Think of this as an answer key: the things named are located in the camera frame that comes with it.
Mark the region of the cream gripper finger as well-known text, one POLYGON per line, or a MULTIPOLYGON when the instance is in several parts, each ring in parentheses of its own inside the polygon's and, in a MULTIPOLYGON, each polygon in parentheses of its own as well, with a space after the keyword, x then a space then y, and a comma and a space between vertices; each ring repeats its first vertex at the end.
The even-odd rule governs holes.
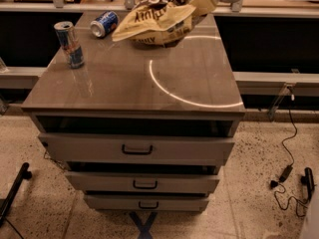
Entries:
POLYGON ((214 11, 218 2, 219 0, 189 0, 189 4, 195 8, 192 16, 203 16, 214 11))

